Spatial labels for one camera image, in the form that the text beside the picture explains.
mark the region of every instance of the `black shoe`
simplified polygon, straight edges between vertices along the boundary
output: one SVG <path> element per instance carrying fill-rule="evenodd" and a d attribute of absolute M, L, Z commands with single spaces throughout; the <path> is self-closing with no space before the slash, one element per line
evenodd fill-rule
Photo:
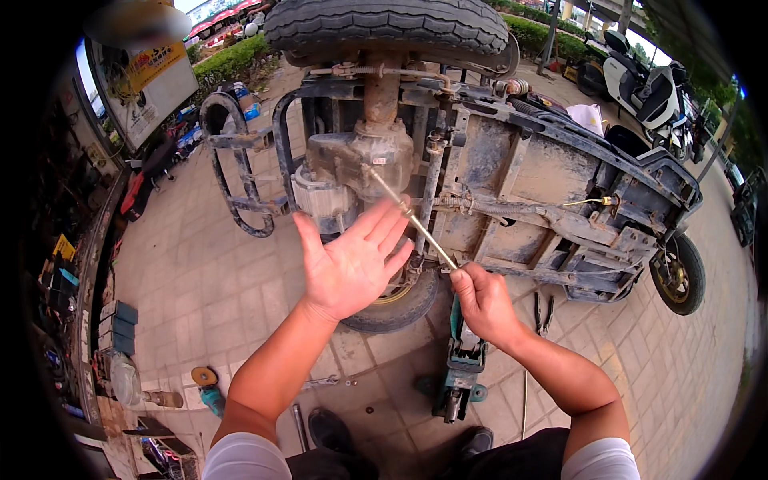
<path fill-rule="evenodd" d="M 464 444 L 458 452 L 458 457 L 463 460 L 469 460 L 478 453 L 486 452 L 493 448 L 493 431 L 486 427 L 475 427 L 470 429 L 472 437 Z"/>
<path fill-rule="evenodd" d="M 310 427 L 310 437 L 318 447 L 340 453 L 355 453 L 352 434 L 337 414 L 322 408 L 314 409 L 306 423 Z"/>

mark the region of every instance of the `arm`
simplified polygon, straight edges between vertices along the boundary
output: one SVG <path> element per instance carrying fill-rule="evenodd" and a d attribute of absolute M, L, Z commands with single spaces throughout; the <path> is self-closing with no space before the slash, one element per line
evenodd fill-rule
<path fill-rule="evenodd" d="M 629 442 L 627 415 L 611 379 L 599 366 L 520 322 L 503 276 L 468 263 L 451 272 L 451 281 L 472 332 L 520 362 L 571 416 L 563 463 L 595 440 L 618 437 Z"/>
<path fill-rule="evenodd" d="M 306 292 L 270 338 L 237 370 L 213 444 L 234 432 L 276 441 L 277 417 L 301 390 L 341 319 L 366 308 L 413 248 L 388 258 L 408 220 L 381 200 L 333 242 L 323 245 L 305 214 L 293 215 L 304 251 Z"/>

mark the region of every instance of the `yellow sign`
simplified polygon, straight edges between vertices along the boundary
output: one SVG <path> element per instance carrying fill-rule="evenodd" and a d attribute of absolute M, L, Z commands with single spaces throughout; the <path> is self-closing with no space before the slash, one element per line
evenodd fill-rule
<path fill-rule="evenodd" d="M 179 41 L 167 47 L 151 48 L 135 55 L 127 68 L 131 88 L 138 93 L 186 54 L 184 43 Z"/>
<path fill-rule="evenodd" d="M 69 240 L 67 240 L 67 237 L 65 237 L 63 233 L 58 236 L 58 242 L 56 242 L 56 247 L 53 249 L 54 257 L 56 257 L 57 252 L 61 252 L 61 258 L 64 260 L 69 260 L 71 262 L 74 258 L 74 247 L 69 243 Z"/>

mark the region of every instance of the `white sleeve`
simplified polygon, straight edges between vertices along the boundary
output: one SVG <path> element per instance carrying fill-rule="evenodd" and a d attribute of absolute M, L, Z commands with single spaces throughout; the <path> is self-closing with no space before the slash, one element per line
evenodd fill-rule
<path fill-rule="evenodd" d="M 595 440 L 581 447 L 563 465 L 561 480 L 640 480 L 637 464 L 624 439 Z"/>
<path fill-rule="evenodd" d="M 291 480 L 275 444 L 249 432 L 230 433 L 208 452 L 203 480 Z"/>

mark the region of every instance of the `screwdriver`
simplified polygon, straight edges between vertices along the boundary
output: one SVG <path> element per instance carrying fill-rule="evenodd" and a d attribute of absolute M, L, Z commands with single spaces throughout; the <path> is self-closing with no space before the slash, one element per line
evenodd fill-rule
<path fill-rule="evenodd" d="M 451 271 L 458 270 L 458 267 L 456 266 L 456 263 L 451 260 L 451 257 L 448 256 L 448 254 L 445 252 L 445 250 L 442 249 L 440 245 L 438 245 L 437 240 L 427 231 L 426 228 L 422 225 L 421 222 L 419 222 L 419 219 L 416 218 L 416 215 L 413 213 L 413 209 L 408 205 L 406 202 L 404 202 L 398 194 L 395 193 L 394 190 L 389 188 L 389 185 L 386 184 L 383 178 L 379 176 L 379 174 L 376 173 L 375 170 L 371 168 L 368 164 L 361 164 L 360 168 L 363 172 L 367 172 L 373 177 L 379 184 L 382 186 L 384 191 L 387 195 L 389 195 L 389 198 L 392 199 L 393 202 L 397 204 L 397 206 L 402 211 L 402 215 L 411 222 L 411 225 L 413 225 L 429 242 L 430 245 L 432 245 L 435 250 L 437 250 L 438 255 L 445 260 L 445 262 L 450 267 Z"/>

